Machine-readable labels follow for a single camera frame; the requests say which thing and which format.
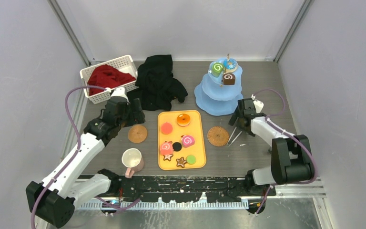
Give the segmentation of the metal tongs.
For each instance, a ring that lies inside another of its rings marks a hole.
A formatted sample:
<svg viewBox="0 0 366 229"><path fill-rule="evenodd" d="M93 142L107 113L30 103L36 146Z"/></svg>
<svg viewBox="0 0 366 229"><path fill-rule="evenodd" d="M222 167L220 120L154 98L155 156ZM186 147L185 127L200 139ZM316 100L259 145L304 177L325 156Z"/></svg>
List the metal tongs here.
<svg viewBox="0 0 366 229"><path fill-rule="evenodd" d="M227 146L230 146L232 143L234 143L241 134L242 131L235 127L228 139Z"/></svg>

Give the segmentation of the blue three-tier cake stand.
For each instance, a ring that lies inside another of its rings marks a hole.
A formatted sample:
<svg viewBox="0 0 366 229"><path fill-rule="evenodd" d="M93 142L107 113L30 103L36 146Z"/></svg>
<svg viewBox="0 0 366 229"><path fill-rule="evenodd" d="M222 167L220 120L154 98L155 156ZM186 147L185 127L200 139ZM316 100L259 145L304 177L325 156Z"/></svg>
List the blue three-tier cake stand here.
<svg viewBox="0 0 366 229"><path fill-rule="evenodd" d="M210 69L213 63L223 64L230 55L220 58L210 63L208 71L204 74L201 82L195 87L194 95L197 106L213 116L230 115L234 112L237 101L243 99L242 95L242 73L243 69L238 64L238 68L233 74L236 76L235 85L223 85L223 70L219 77L213 77Z"/></svg>

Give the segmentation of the chocolate swirl roll cake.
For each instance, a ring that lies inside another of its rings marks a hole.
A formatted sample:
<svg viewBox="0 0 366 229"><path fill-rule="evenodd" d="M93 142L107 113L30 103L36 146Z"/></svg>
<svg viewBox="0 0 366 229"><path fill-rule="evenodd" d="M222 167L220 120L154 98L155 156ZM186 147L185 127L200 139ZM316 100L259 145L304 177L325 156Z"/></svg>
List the chocolate swirl roll cake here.
<svg viewBox="0 0 366 229"><path fill-rule="evenodd" d="M235 85L236 76L233 73L224 73L222 76L223 85Z"/></svg>

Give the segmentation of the blue donut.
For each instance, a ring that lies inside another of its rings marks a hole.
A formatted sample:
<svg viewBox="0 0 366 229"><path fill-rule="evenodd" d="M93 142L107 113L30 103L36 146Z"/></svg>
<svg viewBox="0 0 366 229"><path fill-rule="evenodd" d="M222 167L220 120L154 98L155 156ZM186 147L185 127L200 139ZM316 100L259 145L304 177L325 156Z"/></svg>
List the blue donut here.
<svg viewBox="0 0 366 229"><path fill-rule="evenodd" d="M224 71L227 73L233 73L238 68L238 63L234 58L226 58L223 61Z"/></svg>

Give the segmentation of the green roll cake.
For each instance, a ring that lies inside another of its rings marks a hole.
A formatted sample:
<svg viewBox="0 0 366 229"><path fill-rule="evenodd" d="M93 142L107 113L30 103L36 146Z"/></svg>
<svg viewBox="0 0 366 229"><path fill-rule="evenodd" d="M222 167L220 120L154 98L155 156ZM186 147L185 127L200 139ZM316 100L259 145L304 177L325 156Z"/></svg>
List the green roll cake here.
<svg viewBox="0 0 366 229"><path fill-rule="evenodd" d="M224 70L224 65L219 62L215 62L211 66L210 73L213 77L219 77L219 75L221 74L221 72L223 70Z"/></svg>

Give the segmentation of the orange donut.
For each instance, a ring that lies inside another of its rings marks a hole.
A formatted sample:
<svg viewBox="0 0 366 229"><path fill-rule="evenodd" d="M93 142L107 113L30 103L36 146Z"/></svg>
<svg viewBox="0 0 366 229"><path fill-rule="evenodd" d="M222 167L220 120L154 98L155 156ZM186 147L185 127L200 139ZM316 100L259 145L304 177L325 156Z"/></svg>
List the orange donut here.
<svg viewBox="0 0 366 229"><path fill-rule="evenodd" d="M186 113L182 113L177 116L176 122L179 126L185 127L190 124L191 117Z"/></svg>

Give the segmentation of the pink cube cake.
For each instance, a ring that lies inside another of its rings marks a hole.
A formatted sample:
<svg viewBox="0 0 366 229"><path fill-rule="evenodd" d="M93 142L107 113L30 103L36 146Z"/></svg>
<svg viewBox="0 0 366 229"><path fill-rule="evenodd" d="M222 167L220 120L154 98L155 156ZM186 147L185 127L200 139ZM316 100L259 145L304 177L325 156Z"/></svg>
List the pink cube cake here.
<svg viewBox="0 0 366 229"><path fill-rule="evenodd" d="M195 138L191 135L183 135L181 138L181 144L184 148L193 146L195 144Z"/></svg>

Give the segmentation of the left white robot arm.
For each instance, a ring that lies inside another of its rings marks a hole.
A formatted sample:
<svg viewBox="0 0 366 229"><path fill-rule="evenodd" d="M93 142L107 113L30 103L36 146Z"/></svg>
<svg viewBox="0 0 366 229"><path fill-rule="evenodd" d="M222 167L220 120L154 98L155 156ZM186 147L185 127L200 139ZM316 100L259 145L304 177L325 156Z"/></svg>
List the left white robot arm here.
<svg viewBox="0 0 366 229"><path fill-rule="evenodd" d="M131 102L126 96L111 96L99 117L92 119L78 134L77 145L65 159L40 183L30 182L26 196L31 212L31 227L35 218L61 228L68 223L75 209L92 198L106 194L116 196L120 191L119 175L101 169L78 185L75 181L87 165L115 138L124 127L143 124L145 115L138 98Z"/></svg>

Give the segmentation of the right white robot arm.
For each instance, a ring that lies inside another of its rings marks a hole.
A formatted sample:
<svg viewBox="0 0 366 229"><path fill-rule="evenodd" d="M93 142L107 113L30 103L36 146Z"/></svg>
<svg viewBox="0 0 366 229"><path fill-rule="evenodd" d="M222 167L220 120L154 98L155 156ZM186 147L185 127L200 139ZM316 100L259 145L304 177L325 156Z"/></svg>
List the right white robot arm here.
<svg viewBox="0 0 366 229"><path fill-rule="evenodd" d="M228 124L240 133L259 136L271 148L270 166L249 170L245 176L244 186L251 196L259 195L264 185L308 183L316 178L308 137L281 129L256 109L255 100L238 100Z"/></svg>

